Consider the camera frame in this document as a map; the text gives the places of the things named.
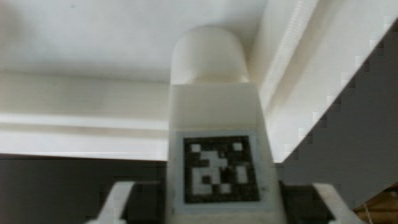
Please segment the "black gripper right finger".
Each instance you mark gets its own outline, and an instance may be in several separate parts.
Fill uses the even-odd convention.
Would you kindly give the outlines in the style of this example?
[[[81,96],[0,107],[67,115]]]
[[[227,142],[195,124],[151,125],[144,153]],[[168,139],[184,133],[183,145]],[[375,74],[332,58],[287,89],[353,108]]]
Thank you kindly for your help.
[[[366,224],[330,184],[279,186],[287,224]]]

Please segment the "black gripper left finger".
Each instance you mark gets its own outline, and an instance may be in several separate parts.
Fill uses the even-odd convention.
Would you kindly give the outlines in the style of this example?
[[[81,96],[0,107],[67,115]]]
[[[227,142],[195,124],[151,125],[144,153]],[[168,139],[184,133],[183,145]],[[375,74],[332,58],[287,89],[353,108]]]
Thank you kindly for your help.
[[[113,183],[97,216],[85,224],[128,224],[128,221],[122,219],[122,212],[131,191],[138,184],[142,182],[136,181],[117,181]]]

